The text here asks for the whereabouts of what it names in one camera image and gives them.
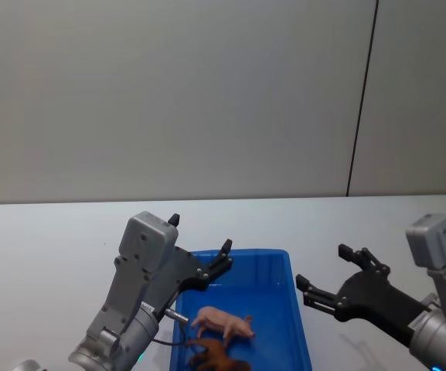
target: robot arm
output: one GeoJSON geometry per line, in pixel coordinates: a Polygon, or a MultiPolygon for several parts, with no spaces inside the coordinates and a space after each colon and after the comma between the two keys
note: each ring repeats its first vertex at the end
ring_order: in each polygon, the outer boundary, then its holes
{"type": "MultiPolygon", "coordinates": [[[[190,252],[175,246],[179,215],[168,221],[143,212],[128,221],[116,274],[104,305],[69,361],[85,371],[129,371],[158,332],[164,315],[187,319],[169,307],[187,289],[205,290],[231,268],[227,240],[216,258],[202,264],[190,252]]],[[[15,370],[41,370],[29,360],[15,370]]]]}
{"type": "Polygon", "coordinates": [[[394,288],[387,280],[388,266],[366,248],[353,253],[345,245],[339,246],[339,256],[362,271],[351,276],[338,294],[315,288],[301,275],[296,277],[297,289],[303,292],[305,305],[341,322],[363,318],[409,348],[429,369],[446,371],[446,214],[424,216],[407,230],[407,239],[416,265],[427,267],[434,279],[441,305],[434,303],[435,295],[419,302],[394,288]]]}

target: blue plastic bin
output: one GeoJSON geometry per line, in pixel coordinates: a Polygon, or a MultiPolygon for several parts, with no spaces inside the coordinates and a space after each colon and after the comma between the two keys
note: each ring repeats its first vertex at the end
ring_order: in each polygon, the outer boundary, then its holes
{"type": "MultiPolygon", "coordinates": [[[[208,263],[217,251],[195,252],[208,263]]],[[[310,371],[307,343],[298,310],[297,295],[288,253],[283,250],[232,250],[233,266],[216,279],[206,291],[189,290],[176,302],[176,311],[192,321],[197,311],[211,305],[241,318],[251,315],[251,339],[233,338],[228,354],[246,360],[255,371],[310,371]]],[[[196,337],[196,329],[187,329],[196,337]]],[[[207,330],[203,337],[222,338],[207,330]]],[[[175,325],[173,342],[182,340],[175,325]]],[[[190,371],[191,348],[175,346],[171,351],[170,371],[190,371]]]]}

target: brown toy animal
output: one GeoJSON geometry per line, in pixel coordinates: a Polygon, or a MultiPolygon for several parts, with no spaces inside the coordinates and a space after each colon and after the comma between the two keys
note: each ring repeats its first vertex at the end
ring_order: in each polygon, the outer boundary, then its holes
{"type": "Polygon", "coordinates": [[[199,325],[197,338],[200,339],[202,333],[208,328],[222,332],[224,339],[224,346],[228,346],[230,340],[234,336],[243,336],[246,338],[253,338],[255,333],[250,328],[250,321],[252,317],[249,315],[245,319],[221,311],[214,307],[203,307],[199,309],[197,318],[192,322],[192,328],[199,325]]]}
{"type": "Polygon", "coordinates": [[[223,343],[217,339],[193,339],[186,343],[190,345],[201,345],[206,348],[201,353],[196,353],[190,359],[190,366],[196,367],[196,371],[251,371],[246,361],[231,359],[226,355],[223,343]]]}

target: gray wall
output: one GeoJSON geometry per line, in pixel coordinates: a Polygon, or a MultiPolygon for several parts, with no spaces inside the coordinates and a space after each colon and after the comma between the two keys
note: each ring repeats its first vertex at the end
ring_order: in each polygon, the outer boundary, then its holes
{"type": "MultiPolygon", "coordinates": [[[[344,196],[375,0],[0,0],[0,203],[344,196]]],[[[446,2],[380,0],[350,194],[446,192],[446,2]]]]}

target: table surface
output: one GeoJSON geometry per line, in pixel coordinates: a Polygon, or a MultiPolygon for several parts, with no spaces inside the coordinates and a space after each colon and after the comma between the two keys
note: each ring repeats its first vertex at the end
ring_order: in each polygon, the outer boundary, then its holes
{"type": "MultiPolygon", "coordinates": [[[[368,247],[391,266],[390,282],[421,300],[435,288],[404,231],[425,213],[446,213],[446,196],[0,205],[0,371],[28,358],[49,371],[66,364],[106,298],[126,222],[143,210],[180,213],[177,244],[187,250],[226,238],[235,249],[286,250],[294,275],[332,292],[358,271],[337,245],[368,247]]],[[[303,306],[299,291],[297,299],[315,371],[425,369],[370,323],[340,323],[303,306]]],[[[165,318],[157,337],[171,334],[165,318]]],[[[152,343],[134,370],[168,370],[170,352],[152,343]]]]}

